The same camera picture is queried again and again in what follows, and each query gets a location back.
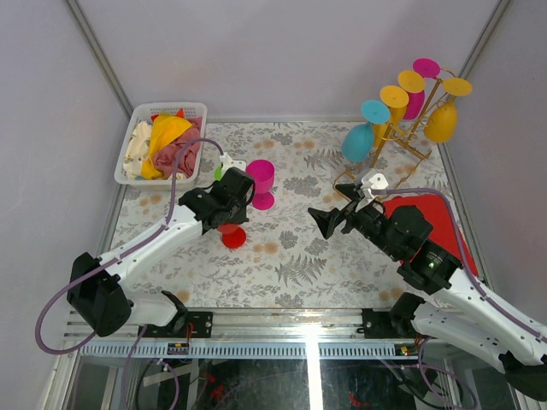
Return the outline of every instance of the white wall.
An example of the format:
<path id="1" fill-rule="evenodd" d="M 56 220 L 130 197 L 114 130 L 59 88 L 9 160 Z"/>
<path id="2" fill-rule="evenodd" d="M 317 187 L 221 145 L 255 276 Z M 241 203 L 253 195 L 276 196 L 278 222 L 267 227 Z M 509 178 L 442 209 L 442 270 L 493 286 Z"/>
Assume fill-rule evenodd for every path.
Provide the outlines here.
<path id="1" fill-rule="evenodd" d="M 497 0 L 81 0 L 132 103 L 355 116 L 421 56 L 458 71 Z"/>
<path id="2" fill-rule="evenodd" d="M 516 1 L 457 103 L 457 176 L 496 290 L 547 323 L 547 3 Z"/>
<path id="3" fill-rule="evenodd" d="M 97 251 L 126 118 L 61 1 L 1 2 L 0 38 L 0 408 L 31 409 L 54 362 L 34 323 Z M 67 312 L 46 320 L 53 347 Z"/>

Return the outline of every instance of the red mat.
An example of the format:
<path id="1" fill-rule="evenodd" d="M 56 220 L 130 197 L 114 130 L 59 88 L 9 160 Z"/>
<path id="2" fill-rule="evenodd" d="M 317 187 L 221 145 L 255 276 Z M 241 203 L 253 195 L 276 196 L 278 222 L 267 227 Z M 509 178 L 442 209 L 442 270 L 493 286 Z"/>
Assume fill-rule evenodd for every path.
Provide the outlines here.
<path id="1" fill-rule="evenodd" d="M 424 214 L 427 222 L 433 225 L 433 231 L 429 234 L 429 239 L 435 242 L 437 245 L 442 246 L 453 254 L 460 261 L 462 260 L 462 254 L 458 249 L 458 243 L 456 241 L 456 234 L 450 221 L 450 214 L 443 200 L 433 194 L 425 194 L 419 196 L 396 196 L 389 201 L 383 202 L 385 205 L 385 213 L 387 216 L 391 216 L 393 211 L 402 205 L 415 205 Z M 465 244 L 465 255 L 473 275 L 477 276 L 477 267 L 475 266 L 471 254 L 469 253 L 468 246 Z"/>

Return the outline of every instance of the green object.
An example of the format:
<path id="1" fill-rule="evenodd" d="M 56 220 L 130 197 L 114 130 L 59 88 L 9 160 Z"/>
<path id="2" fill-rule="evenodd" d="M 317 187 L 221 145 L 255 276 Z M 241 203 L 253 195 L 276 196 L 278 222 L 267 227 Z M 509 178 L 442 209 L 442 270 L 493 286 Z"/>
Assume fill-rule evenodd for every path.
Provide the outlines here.
<path id="1" fill-rule="evenodd" d="M 220 181 L 222 178 L 222 164 L 215 169 L 215 180 Z"/>

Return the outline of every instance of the laundry basket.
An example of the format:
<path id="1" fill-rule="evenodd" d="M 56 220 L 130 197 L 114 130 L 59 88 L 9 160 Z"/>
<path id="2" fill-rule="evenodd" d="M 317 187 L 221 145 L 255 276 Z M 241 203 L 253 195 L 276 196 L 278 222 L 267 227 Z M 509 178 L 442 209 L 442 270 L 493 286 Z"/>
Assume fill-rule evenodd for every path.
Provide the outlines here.
<path id="1" fill-rule="evenodd" d="M 198 118 L 202 117 L 202 127 L 200 137 L 205 136 L 205 124 L 207 119 L 207 107 L 199 102 L 153 102 L 151 104 L 142 104 L 136 107 L 133 111 L 131 119 L 129 120 L 129 126 L 127 126 L 126 136 L 123 138 L 123 144 L 121 145 L 120 156 L 118 157 L 118 163 L 114 171 L 114 179 L 118 184 L 130 185 L 141 190 L 170 190 L 170 179 L 129 179 L 126 175 L 126 171 L 123 169 L 123 161 L 127 152 L 127 145 L 131 139 L 131 135 L 135 126 L 141 121 L 147 121 L 152 124 L 151 116 L 159 114 L 161 112 L 167 112 L 172 115 L 177 114 L 180 109 L 184 110 L 185 118 Z M 177 190 L 184 191 L 193 188 L 197 172 L 199 171 L 199 162 L 202 157 L 203 144 L 201 143 L 199 151 L 196 157 L 196 166 L 194 167 L 194 173 L 187 179 L 177 180 Z"/>

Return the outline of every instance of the white robotic arm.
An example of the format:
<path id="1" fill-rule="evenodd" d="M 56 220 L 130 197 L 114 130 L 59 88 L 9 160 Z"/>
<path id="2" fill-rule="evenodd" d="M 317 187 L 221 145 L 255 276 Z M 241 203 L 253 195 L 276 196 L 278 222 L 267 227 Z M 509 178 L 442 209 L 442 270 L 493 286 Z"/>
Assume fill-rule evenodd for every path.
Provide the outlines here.
<path id="1" fill-rule="evenodd" d="M 221 180 L 214 182 L 209 192 L 201 188 L 186 192 L 167 220 L 158 221 L 99 258 L 83 254 L 74 261 L 71 282 L 108 264 L 67 295 L 68 302 L 99 336 L 111 335 L 126 324 L 154 325 L 179 336 L 178 331 L 184 329 L 186 322 L 184 304 L 167 291 L 132 292 L 126 288 L 128 279 L 147 272 L 178 247 L 211 229 L 247 221 L 247 194 L 251 188 L 254 190 L 254 180 L 239 169 L 244 168 L 244 162 L 240 162 L 227 164 Z"/>
<path id="2" fill-rule="evenodd" d="M 547 401 L 547 326 L 472 281 L 454 255 L 428 239 L 432 225 L 416 206 L 396 208 L 387 217 L 384 206 L 374 200 L 374 193 L 385 186 L 374 186 L 376 182 L 385 185 L 381 174 L 369 173 L 360 184 L 336 185 L 350 199 L 341 210 L 309 208 L 323 237 L 328 239 L 345 221 L 342 233 L 358 230 L 394 261 L 403 262 L 397 272 L 407 283 L 464 313 L 445 312 L 405 293 L 389 312 L 391 331 L 401 337 L 418 332 L 453 344 L 504 373 L 525 395 Z"/>

